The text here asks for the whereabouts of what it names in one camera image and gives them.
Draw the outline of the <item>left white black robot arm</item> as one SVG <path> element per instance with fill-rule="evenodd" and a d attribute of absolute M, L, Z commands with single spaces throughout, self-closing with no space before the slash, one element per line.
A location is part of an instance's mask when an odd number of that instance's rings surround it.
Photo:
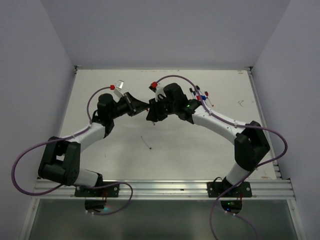
<path fill-rule="evenodd" d="M 86 188 L 92 196 L 103 193 L 100 173 L 81 168 L 81 153 L 92 144 L 106 138 L 114 128 L 114 119 L 127 114 L 133 117 L 149 108 L 149 104 L 126 92 L 115 101 L 111 94 L 98 97 L 97 109 L 87 128 L 66 139 L 51 137 L 46 145 L 38 176 L 66 186 Z"/>

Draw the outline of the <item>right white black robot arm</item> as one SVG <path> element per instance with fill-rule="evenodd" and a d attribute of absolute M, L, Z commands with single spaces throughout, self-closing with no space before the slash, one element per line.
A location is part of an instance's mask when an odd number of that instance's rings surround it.
<path fill-rule="evenodd" d="M 208 109 L 200 100 L 188 99 L 177 83 L 162 87 L 153 82 L 149 88 L 155 93 L 155 98 L 149 100 L 148 121 L 159 122 L 169 115 L 176 115 L 180 120 L 211 130 L 233 144 L 235 164 L 215 190 L 235 196 L 241 190 L 239 181 L 253 171 L 270 151 L 261 125 L 256 121 L 246 124 L 226 119 Z"/>

